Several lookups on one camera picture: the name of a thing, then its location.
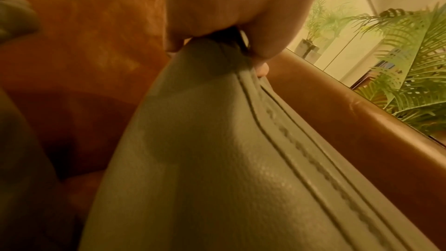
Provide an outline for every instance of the orange leather sofa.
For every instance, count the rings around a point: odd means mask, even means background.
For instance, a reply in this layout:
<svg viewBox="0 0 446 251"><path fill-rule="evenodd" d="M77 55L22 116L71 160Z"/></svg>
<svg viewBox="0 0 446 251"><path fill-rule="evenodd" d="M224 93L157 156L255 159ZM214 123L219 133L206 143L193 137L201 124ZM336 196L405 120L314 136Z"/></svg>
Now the orange leather sofa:
<svg viewBox="0 0 446 251"><path fill-rule="evenodd" d="M40 32L0 46L0 85L85 219L130 117L168 61L164 0L28 0ZM446 149L284 52L275 91L446 249Z"/></svg>

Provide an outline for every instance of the stitching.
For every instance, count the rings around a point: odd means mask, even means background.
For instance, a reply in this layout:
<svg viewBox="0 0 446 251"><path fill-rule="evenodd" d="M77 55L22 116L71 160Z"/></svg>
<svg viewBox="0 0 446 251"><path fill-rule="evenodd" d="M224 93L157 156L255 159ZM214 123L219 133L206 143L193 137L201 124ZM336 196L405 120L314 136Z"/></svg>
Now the stitching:
<svg viewBox="0 0 446 251"><path fill-rule="evenodd" d="M218 44L218 46L220 47L220 50L222 51L222 53L224 54L225 58L227 59L227 61L230 63L231 67L233 68L234 74L237 77L237 80L240 84L240 86L242 87L243 93L246 96L248 105L251 109L251 112L253 114L254 120L256 121L257 126L260 128L260 130L262 131L262 133L265 135L265 137L268 139L268 141L273 145L273 147L277 150L277 152L280 154L280 156L284 159L284 161L287 163L287 165L290 167L290 169L293 171L293 173L299 178L299 180L306 186L306 188L308 189L308 191L311 193L311 195L313 196L313 198L319 203L319 205L321 206L321 208L325 211L325 213L327 214L327 216L332 220L333 224L338 228L338 230L340 231L340 233L342 234L342 236L344 237L344 239L346 240L346 242L351 246L351 248L353 250L357 250L357 248L353 245L351 239L347 236L347 234L345 233L345 231L342 229L341 225L337 222L337 220L333 217L332 213L329 211L329 209L320 201L320 199L316 196L315 192L311 189L311 187L308 185L308 183L304 180L304 178L300 175L300 173L296 170L296 168L292 165L291 161L289 160L289 158L286 156L286 154L284 154L284 152L282 152L279 147L277 146L277 144L275 144L272 140L272 138L267 134L267 132L265 131L265 129L261 126L260 124L260 120L257 117L257 114L254 110L254 106L252 104L252 100L249 97L247 88L245 86L245 84L243 83L242 78L240 77L240 74L236 71L236 67L235 64L232 63L232 60L229 59L229 57L227 56L225 50L223 49L223 47ZM256 90L259 94L259 97L261 98L261 101L263 100L263 94L261 93L261 91L259 90L259 85L255 83L254 78L253 79L253 83L256 87ZM391 247L390 243L386 240L386 238L381 234L381 232L379 231L379 229L372 223L372 220L370 217L368 217L366 214L364 214L364 212L361 210L361 208L355 203L355 201L353 199L350 198L350 196L341 188L341 186L336 182L336 180L328 173L328 171L319 163L317 162L312 156L311 154L309 154L309 152L302 146L302 144L300 142L298 142L297 140L294 140L294 137L292 137L292 135L289 133L288 129L286 129L284 126L280 125L277 123L276 119L275 119L275 115L274 112L268 108L264 103L262 103L262 105L265 107L267 114L269 115L269 117L271 118L271 120L273 121L273 123L278 127L279 131L288 139L288 141L290 141L298 151L300 151L303 155L303 157L311 164L313 165L316 170L321 173L324 178L331 184L331 186L333 187L333 189L335 191L337 191L341 198L346 202L347 206L350 208L351 211L353 211L359 218L359 220L364 223L367 226L367 229L370 231L370 233L372 235L375 236L375 238L378 240L378 242L380 243L380 245L382 247L384 247L386 250L389 251L393 251L394 249Z"/></svg>
<svg viewBox="0 0 446 251"><path fill-rule="evenodd" d="M360 196L360 198L368 205L368 207L378 216L378 218L386 225L386 227L393 233L393 235L398 238L398 240L401 242L401 244L404 245L404 247L408 250L413 250L412 247L410 247L407 242L401 238L401 236L395 231L395 229L386 221L385 218L382 217L381 214L379 214L375 208L369 203L369 201L364 197L364 195L362 195L362 193L360 191L357 190L357 188L351 183L351 181L345 176L345 174L335 165L335 163L331 160L331 158L329 158L327 156L327 154L325 153L325 151L322 150L322 148L314 141L314 139L309 136L303 129L302 127L288 114L288 112L282 107L282 105L269 93L268 90L266 90L263 86L261 86L261 89L263 90L263 92L266 93L267 96L269 96L278 106L279 108L282 110L283 113L285 113L285 115L287 115L287 117L293 121L293 124L295 124L310 140L311 142L324 154L324 156L329 160L329 162L333 165L333 167L335 167L335 169L344 177L345 181L348 182L348 184L350 186L352 186L353 190Z"/></svg>

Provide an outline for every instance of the seam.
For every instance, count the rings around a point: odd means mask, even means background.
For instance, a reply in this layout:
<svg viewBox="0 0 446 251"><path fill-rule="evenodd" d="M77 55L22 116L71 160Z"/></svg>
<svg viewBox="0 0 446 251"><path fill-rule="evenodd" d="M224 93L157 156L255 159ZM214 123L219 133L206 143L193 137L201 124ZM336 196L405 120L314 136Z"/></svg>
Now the seam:
<svg viewBox="0 0 446 251"><path fill-rule="evenodd" d="M370 204L370 202L364 197L364 195L356 188L355 185L346 177L346 175L336 166L336 164L333 162L333 160L328 157L328 155L325 153L325 151L315 142L315 140L309 136L302 127L288 114L288 112L283 108L283 106L269 93L267 89L265 89L263 86L261 86L263 89L263 92L265 92L278 106L279 108L287 115L287 117L295 124L310 140L311 142L324 154L326 159L333 165L333 167L341 174L341 176L344 177L345 181L353 188L353 190L359 195L359 197L364 201L364 203L367 204L367 206L377 215L377 217L384 223L384 225L391 231L391 233L401 242L402 245L408 250L413 250L407 242L395 231L395 229L388 223L388 221L380 214L376 209L373 207L373 205Z"/></svg>
<svg viewBox="0 0 446 251"><path fill-rule="evenodd" d="M345 230L342 228L342 226L337 221L337 219L333 216L331 211L324 205L323 202L321 202L321 200L317 197L316 193L311 189L311 187L308 185L308 183L305 181L305 179L302 177L302 175L298 172L298 170L295 168L295 166L293 166L293 164L291 163L289 158L286 156L286 154L282 150L280 150L278 145L272 140L270 135L268 135L266 130L262 127L262 125L260 124L260 120L259 120L259 118L258 118L258 116L257 116L257 114L256 114L256 112L254 110L254 106L252 104L252 100L249 97L246 85L243 83L243 80L240 77L240 74L236 71L235 65L232 63L232 60L230 60L229 57L227 56L224 48L219 43L218 43L218 46L219 46L220 50L222 51L223 55L225 56L226 60L230 63L231 67L233 68L234 74L236 75L237 80L238 80L238 82L239 82L239 84L240 84L240 86L241 86L241 88L243 90L243 93L245 94L245 97L247 99L249 108L251 110L251 113L253 114L254 120L256 121L256 124L259 127L259 129L262 131L262 133L268 139L268 141L272 144L272 146L277 150L279 155L287 163L287 165L290 167L290 169L293 171L293 173L304 184L304 186L307 188L307 190L310 192L310 194L313 196L313 198L317 201L317 203L320 205L320 207L325 211L326 215L331 219L332 223L337 227L338 231L344 237L346 242L351 246L351 248L353 250L358 250L358 248L353 245L352 240L346 234ZM262 94L260 93L260 91L258 89L259 86L256 85L256 84L255 84L255 86L256 86L256 89L257 89L259 97L262 98ZM333 189L340 194L341 198L345 201L345 203L350 208L350 210L353 211L358 216L359 220L367 226L367 229L378 240L380 245L382 247L384 247L386 250L393 251L393 248L391 247L390 243L381 234L379 229L374 224L371 223L370 217L365 215L365 213L361 210L359 205L356 204L354 202L354 200L352 200L350 198L350 196L341 188L341 186L336 182L336 180L334 180L334 178L328 173L328 171L319 162L317 162L311 156L311 154L309 154L309 152L302 146L302 144L300 142L298 142L297 140L294 140L294 137L291 136L291 134L289 133L288 129L286 129L284 126L282 126L282 125L277 123L277 121L276 121L276 119L274 117L274 112L271 109L269 109L267 106L265 106L264 103L262 103L262 104L266 108L267 114L269 115L269 117L271 118L273 123L278 127L279 131L284 135L284 137L286 137L287 140L290 141L295 146L295 148L302 153L303 157L311 165L313 165L319 173L321 173L324 176L324 178L331 184Z"/></svg>

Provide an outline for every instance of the skin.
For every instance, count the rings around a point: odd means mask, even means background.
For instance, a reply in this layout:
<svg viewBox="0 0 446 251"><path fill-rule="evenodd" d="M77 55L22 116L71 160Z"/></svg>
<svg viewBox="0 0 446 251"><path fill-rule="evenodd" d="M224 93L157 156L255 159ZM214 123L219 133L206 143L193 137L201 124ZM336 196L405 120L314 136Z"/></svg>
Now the skin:
<svg viewBox="0 0 446 251"><path fill-rule="evenodd" d="M259 77L301 29L313 0L166 0L164 48L177 52L184 40L238 26L249 40Z"/></svg>

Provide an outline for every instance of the green leather bag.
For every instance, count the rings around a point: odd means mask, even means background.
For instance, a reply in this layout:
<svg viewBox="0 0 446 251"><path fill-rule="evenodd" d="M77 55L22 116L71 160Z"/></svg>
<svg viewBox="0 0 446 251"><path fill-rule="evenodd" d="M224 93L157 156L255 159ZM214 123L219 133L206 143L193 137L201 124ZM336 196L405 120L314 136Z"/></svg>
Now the green leather bag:
<svg viewBox="0 0 446 251"><path fill-rule="evenodd" d="M234 29L218 32L161 73L107 169L80 250L437 250L243 52Z"/></svg>

